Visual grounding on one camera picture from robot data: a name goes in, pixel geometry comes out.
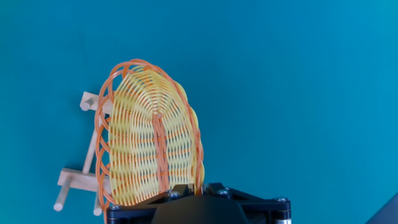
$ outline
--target teal wall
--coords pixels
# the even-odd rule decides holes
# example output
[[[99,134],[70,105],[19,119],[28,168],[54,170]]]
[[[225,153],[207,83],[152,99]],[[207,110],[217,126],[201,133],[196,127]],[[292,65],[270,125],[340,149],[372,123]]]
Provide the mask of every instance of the teal wall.
[[[286,195],[294,224],[364,223],[398,192],[398,1],[2,0],[2,219],[103,222],[94,193],[53,211],[56,183],[83,167],[83,91],[132,58],[184,86],[206,182]]]

